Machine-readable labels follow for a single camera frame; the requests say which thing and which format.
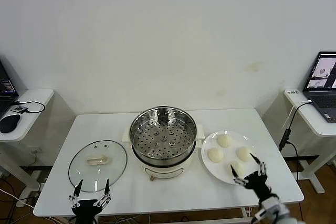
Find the laptop screen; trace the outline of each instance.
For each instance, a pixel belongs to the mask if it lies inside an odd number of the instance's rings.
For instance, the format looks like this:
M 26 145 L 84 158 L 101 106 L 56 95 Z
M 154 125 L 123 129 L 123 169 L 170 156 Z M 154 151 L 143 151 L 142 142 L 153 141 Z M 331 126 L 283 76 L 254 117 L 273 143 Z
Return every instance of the laptop screen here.
M 17 92 L 6 73 L 6 70 L 0 62 L 0 95 L 4 94 L 17 96 Z
M 336 90 L 336 52 L 319 52 L 304 90 Z

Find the glass lid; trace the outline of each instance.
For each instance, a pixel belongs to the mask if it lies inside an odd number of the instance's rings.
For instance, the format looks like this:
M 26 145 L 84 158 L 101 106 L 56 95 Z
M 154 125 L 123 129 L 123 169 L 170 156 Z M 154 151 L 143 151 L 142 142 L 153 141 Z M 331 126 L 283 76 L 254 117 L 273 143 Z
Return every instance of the glass lid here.
M 95 192 L 110 186 L 123 174 L 127 164 L 124 147 L 111 140 L 93 142 L 81 149 L 69 166 L 69 179 L 77 186 L 83 179 L 81 191 Z

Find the laptop keyboard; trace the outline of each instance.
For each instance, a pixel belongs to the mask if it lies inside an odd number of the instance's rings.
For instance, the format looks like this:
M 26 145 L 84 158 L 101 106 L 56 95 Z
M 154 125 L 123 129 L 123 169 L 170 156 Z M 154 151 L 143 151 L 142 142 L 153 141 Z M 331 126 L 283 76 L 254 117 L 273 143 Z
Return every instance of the laptop keyboard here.
M 320 108 L 336 108 L 336 95 L 317 95 L 310 99 Z

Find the white plate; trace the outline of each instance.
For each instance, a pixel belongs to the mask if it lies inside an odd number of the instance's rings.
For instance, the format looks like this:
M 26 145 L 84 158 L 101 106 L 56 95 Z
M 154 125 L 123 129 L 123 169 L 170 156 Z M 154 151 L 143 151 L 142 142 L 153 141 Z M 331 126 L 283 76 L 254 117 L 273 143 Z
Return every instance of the white plate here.
M 227 134 L 232 137 L 233 141 L 230 147 L 223 148 L 217 143 L 217 136 L 221 134 Z M 258 165 L 253 159 L 251 161 L 244 162 L 238 158 L 236 150 L 244 146 L 249 147 L 252 152 L 258 157 L 258 152 L 251 139 L 235 131 L 217 131 L 208 136 L 203 142 L 201 150 L 203 162 L 206 168 L 216 178 L 226 183 L 236 185 L 236 183 L 233 181 L 233 175 L 228 168 L 229 163 L 231 163 L 232 161 L 239 161 L 244 166 L 245 173 L 242 178 L 258 170 Z M 208 158 L 207 152 L 211 148 L 219 148 L 221 151 L 223 151 L 224 158 L 221 162 L 214 163 Z

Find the robotic arm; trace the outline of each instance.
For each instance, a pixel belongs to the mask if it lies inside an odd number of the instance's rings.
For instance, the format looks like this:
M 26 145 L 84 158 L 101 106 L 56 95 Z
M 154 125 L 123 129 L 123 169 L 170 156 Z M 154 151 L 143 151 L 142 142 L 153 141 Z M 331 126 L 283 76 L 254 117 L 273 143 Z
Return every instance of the robotic arm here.
M 280 202 L 279 197 L 273 194 L 271 188 L 266 185 L 266 164 L 250 153 L 258 164 L 258 171 L 251 173 L 245 178 L 239 178 L 234 168 L 231 166 L 234 181 L 251 189 L 259 198 L 260 211 L 255 214 L 251 224 L 256 224 L 264 218 L 269 218 L 274 224 L 305 224 L 289 216 L 289 209 Z
M 266 185 L 266 164 L 261 162 L 257 157 L 251 154 L 258 164 L 258 170 L 245 178 L 238 177 L 236 171 L 231 166 L 234 181 L 251 189 L 259 198 L 260 211 L 253 217 L 251 224 L 256 224 L 264 218 L 270 219 L 273 224 L 305 224 L 289 216 L 289 209 L 280 202 L 279 197 L 271 192 L 271 188 Z M 93 224 L 96 223 L 95 215 L 102 212 L 103 208 L 110 202 L 111 194 L 109 180 L 106 181 L 104 195 L 99 199 L 78 200 L 83 180 L 75 187 L 73 195 L 69 196 L 72 202 L 72 212 L 76 215 L 76 224 Z
M 78 200 L 82 184 L 83 179 L 75 187 L 73 195 L 69 196 L 69 200 L 72 202 L 71 210 L 76 215 L 71 219 L 76 219 L 76 224 L 97 224 L 97 221 L 95 220 L 95 215 L 102 212 L 104 207 L 110 202 L 112 198 L 110 194 L 109 179 L 107 179 L 106 181 L 104 195 L 99 200 Z

